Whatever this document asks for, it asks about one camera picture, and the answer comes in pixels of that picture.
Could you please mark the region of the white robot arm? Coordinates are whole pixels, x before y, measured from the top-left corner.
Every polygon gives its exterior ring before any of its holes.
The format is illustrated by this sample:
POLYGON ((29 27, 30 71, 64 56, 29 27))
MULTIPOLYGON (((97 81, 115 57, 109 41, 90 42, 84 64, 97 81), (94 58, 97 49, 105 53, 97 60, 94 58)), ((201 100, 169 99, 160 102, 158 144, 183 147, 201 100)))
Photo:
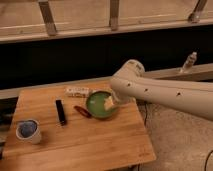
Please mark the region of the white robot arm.
POLYGON ((125 62, 109 80, 112 94, 104 108, 109 110, 136 98, 213 121, 213 83, 151 79, 144 73, 138 60, 125 62))

